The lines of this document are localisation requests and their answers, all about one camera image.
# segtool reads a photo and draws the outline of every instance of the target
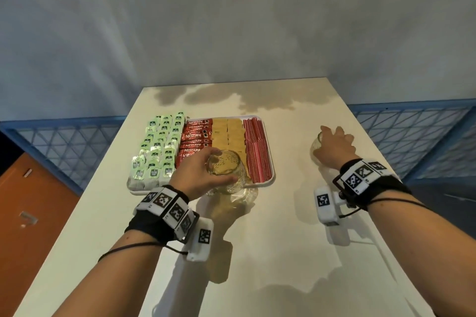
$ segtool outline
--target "metal mesh panel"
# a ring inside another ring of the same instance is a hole
[[[469,111],[469,107],[362,110],[349,106],[395,172],[403,178]]]
[[[476,124],[418,178],[476,176]]]
[[[122,122],[19,128],[16,131],[84,190],[121,125]]]

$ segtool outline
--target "white tray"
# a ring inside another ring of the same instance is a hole
[[[268,135],[266,134],[266,128],[265,128],[265,123],[263,120],[257,116],[257,115],[237,115],[237,116],[231,116],[231,117],[213,117],[213,118],[240,118],[242,121],[245,119],[251,119],[251,118],[257,118],[263,123],[263,129],[265,131],[265,138],[266,138],[266,144],[268,145],[268,157],[269,157],[269,166],[271,168],[271,178],[267,180],[266,182],[263,183],[254,183],[254,184],[247,184],[245,187],[246,188],[260,188],[260,187],[267,187],[273,184],[274,180],[276,179],[276,174],[274,171],[274,165],[273,165],[273,158],[271,157],[271,149],[269,148],[269,143],[268,143]],[[213,118],[194,118],[194,119],[187,119],[187,122],[193,122],[193,121],[201,121],[204,119],[213,119]],[[129,190],[131,194],[134,196],[146,196],[149,194],[149,190],[139,190],[139,191],[132,191]]]

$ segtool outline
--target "person's left hand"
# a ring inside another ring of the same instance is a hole
[[[172,174],[169,184],[184,192],[192,201],[203,196],[211,188],[235,183],[238,180],[237,176],[215,176],[208,173],[206,168],[208,157],[219,151],[218,148],[205,147],[194,155],[184,158]]]

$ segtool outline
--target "orange door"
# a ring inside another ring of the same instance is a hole
[[[28,154],[0,176],[0,317],[11,317],[79,198]]]

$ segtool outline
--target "person's left arm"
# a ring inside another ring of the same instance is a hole
[[[205,163],[217,148],[205,147],[185,158],[172,175],[170,185],[190,200],[204,195],[211,188],[236,181],[235,176],[215,176],[207,172]],[[141,242],[157,242],[139,230],[128,230],[112,246]],[[162,247],[140,246],[123,249],[105,256],[65,299],[53,317],[133,317],[144,302],[157,266]]]

